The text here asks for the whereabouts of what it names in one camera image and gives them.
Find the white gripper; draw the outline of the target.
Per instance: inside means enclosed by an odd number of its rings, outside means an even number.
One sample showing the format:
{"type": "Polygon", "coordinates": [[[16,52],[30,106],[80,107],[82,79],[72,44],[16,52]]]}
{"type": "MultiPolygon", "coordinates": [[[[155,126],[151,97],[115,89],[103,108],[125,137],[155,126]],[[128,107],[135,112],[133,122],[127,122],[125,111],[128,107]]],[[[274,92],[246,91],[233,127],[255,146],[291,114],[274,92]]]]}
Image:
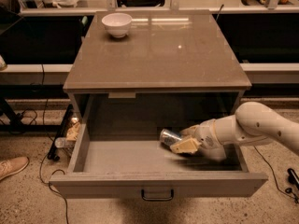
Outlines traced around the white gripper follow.
{"type": "Polygon", "coordinates": [[[179,133],[181,136],[186,137],[170,145],[171,151],[176,154],[194,154],[198,151],[200,146],[205,149],[221,147],[221,143],[216,135],[214,119],[206,120],[199,125],[193,125],[189,128],[181,130],[179,133]]]}

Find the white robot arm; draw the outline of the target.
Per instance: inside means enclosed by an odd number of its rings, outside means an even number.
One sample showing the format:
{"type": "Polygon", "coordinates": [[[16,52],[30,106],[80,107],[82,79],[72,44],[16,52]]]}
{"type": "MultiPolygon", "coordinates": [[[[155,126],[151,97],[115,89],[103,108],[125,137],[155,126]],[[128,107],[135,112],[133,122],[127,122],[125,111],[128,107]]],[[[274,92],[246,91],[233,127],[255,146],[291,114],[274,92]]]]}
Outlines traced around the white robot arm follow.
{"type": "Polygon", "coordinates": [[[299,124],[257,102],[246,102],[233,115],[206,120],[182,130],[180,135],[170,146],[177,154],[193,154],[200,148],[213,149],[230,144],[253,146],[261,142],[264,145],[270,139],[299,155],[299,124]]]}

